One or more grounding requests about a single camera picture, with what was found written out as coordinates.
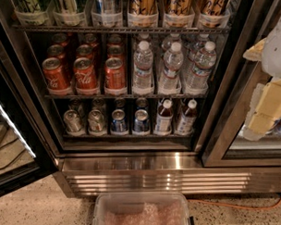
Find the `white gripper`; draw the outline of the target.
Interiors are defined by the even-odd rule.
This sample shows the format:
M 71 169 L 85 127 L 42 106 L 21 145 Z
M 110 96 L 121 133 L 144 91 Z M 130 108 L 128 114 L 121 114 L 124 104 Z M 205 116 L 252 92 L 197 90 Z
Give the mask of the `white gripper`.
M 258 83 L 250 100 L 242 136 L 248 141 L 264 137 L 281 119 L 281 20 L 268 36 L 242 55 L 248 61 L 262 61 L 263 70 L 274 76 L 266 84 Z

